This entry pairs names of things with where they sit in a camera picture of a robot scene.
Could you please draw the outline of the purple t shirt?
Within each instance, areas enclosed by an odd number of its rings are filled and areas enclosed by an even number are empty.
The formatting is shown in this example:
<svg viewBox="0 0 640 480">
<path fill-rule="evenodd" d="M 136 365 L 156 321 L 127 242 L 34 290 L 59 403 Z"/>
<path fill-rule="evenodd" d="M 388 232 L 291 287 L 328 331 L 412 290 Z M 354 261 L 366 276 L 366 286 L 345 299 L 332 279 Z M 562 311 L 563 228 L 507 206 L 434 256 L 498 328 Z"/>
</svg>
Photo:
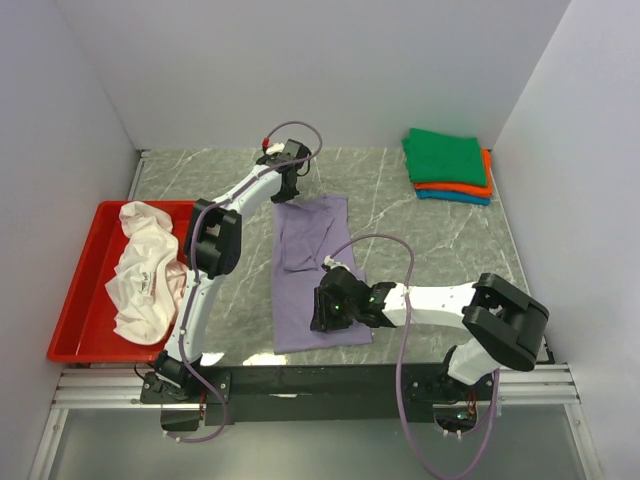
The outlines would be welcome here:
<svg viewBox="0 0 640 480">
<path fill-rule="evenodd" d="M 329 333 L 311 330 L 314 289 L 325 274 L 322 263 L 350 239 L 346 196 L 274 206 L 271 305 L 276 354 L 373 341 L 371 329 L 360 323 Z"/>
</svg>

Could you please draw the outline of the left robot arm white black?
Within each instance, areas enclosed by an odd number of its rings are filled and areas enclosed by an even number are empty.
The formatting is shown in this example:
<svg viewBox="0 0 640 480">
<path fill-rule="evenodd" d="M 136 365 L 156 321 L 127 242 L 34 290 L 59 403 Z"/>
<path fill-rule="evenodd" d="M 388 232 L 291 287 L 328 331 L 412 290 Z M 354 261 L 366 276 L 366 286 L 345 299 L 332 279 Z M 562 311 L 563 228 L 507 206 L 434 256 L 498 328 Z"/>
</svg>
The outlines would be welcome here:
<svg viewBox="0 0 640 480">
<path fill-rule="evenodd" d="M 299 194 L 298 171 L 313 157 L 296 140 L 282 146 L 263 141 L 263 155 L 238 185 L 212 201 L 198 200 L 185 238 L 187 278 L 184 299 L 154 370 L 176 401 L 193 399 L 200 388 L 198 370 L 203 335 L 215 297 L 239 262 L 242 226 L 265 202 L 282 203 Z"/>
</svg>

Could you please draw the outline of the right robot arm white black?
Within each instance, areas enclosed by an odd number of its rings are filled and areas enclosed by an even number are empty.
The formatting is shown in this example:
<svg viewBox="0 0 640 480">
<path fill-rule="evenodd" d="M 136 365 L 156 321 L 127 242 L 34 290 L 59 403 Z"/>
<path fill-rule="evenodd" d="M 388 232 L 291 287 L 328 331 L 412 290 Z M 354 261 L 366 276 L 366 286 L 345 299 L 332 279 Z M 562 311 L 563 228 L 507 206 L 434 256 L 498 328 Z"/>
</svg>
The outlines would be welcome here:
<svg viewBox="0 0 640 480">
<path fill-rule="evenodd" d="M 533 370 L 548 318 L 546 307 L 496 274 L 457 286 L 369 286 L 340 265 L 328 267 L 314 289 L 310 329 L 327 333 L 354 323 L 395 328 L 411 320 L 466 330 L 472 338 L 445 356 L 438 377 L 442 393 L 460 399 L 499 367 Z"/>
</svg>

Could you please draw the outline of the black base beam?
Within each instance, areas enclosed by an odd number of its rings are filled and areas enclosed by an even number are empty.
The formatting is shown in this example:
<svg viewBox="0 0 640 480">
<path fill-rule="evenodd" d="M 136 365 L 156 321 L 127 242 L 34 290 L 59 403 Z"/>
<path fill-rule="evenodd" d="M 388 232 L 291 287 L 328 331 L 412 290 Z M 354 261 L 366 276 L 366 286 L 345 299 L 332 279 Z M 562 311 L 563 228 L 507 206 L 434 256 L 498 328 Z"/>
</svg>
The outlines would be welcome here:
<svg viewBox="0 0 640 480">
<path fill-rule="evenodd" d="M 468 386 L 446 376 L 433 363 L 332 366 L 239 366 L 203 368 L 210 385 L 193 379 L 186 390 L 146 374 L 140 401 L 160 406 L 164 426 L 195 430 L 196 419 L 214 426 L 238 422 L 396 419 L 396 397 L 403 397 L 413 423 L 431 423 L 434 409 L 488 401 L 492 378 Z"/>
</svg>

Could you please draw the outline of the green folded t shirt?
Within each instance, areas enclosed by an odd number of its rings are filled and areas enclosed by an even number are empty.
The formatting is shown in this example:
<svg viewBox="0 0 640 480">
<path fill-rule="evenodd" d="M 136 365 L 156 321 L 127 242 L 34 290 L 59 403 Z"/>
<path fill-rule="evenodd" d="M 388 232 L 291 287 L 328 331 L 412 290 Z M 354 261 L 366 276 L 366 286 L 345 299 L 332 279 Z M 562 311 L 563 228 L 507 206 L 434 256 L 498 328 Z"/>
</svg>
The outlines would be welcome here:
<svg viewBox="0 0 640 480">
<path fill-rule="evenodd" d="M 486 185 L 482 148 L 475 137 L 456 137 L 411 128 L 401 144 L 412 183 Z"/>
</svg>

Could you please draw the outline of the white t shirt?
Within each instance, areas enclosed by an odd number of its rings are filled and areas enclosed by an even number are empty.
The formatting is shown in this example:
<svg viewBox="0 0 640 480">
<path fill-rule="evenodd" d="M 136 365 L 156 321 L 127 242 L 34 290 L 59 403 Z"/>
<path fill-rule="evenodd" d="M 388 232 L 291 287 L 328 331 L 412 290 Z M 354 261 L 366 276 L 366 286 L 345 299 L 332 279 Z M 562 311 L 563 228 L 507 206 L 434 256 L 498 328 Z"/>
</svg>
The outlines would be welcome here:
<svg viewBox="0 0 640 480">
<path fill-rule="evenodd" d="M 119 220 L 128 242 L 105 285 L 116 308 L 114 332 L 137 345 L 154 345 L 175 320 L 187 267 L 178 260 L 179 241 L 168 213 L 134 201 L 120 208 Z"/>
</svg>

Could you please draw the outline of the blue folded t shirt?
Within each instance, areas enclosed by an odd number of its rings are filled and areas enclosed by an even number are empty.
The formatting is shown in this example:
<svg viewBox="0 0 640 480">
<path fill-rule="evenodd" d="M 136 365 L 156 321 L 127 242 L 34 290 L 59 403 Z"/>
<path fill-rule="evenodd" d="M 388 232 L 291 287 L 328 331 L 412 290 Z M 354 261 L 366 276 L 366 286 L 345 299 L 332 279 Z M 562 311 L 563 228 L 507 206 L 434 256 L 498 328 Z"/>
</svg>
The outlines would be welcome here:
<svg viewBox="0 0 640 480">
<path fill-rule="evenodd" d="M 467 203 L 467 204 L 481 205 L 481 206 L 488 206 L 491 203 L 490 198 L 484 198 L 484 197 L 474 196 L 474 195 L 455 192 L 455 191 L 416 189 L 415 193 L 416 193 L 416 196 L 422 200 L 435 199 L 435 200 L 460 202 L 460 203 Z"/>
</svg>

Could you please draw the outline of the orange folded t shirt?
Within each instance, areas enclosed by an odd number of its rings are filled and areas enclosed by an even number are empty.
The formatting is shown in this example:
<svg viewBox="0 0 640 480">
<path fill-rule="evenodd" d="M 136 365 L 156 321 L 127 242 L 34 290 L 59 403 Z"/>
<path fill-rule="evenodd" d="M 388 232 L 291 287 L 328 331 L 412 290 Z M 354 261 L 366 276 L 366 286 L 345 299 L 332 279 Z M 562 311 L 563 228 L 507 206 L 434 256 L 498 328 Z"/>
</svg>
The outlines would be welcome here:
<svg viewBox="0 0 640 480">
<path fill-rule="evenodd" d="M 477 186 L 460 182 L 421 182 L 414 183 L 417 190 L 437 190 L 446 192 L 456 192 L 488 199 L 493 193 L 491 180 L 491 155 L 490 151 L 482 148 L 482 161 L 486 178 L 485 186 Z"/>
</svg>

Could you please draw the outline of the red plastic bin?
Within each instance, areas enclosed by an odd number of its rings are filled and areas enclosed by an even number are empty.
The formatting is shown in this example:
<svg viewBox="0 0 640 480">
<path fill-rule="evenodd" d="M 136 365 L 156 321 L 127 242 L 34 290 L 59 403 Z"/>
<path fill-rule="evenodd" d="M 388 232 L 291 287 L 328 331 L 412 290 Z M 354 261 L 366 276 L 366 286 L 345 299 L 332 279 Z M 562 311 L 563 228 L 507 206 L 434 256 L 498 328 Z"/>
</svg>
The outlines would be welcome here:
<svg viewBox="0 0 640 480">
<path fill-rule="evenodd" d="M 123 201 L 98 205 L 53 333 L 47 357 L 58 363 L 150 363 L 167 339 L 132 343 L 114 332 L 117 309 L 105 288 L 128 243 L 119 213 Z"/>
</svg>

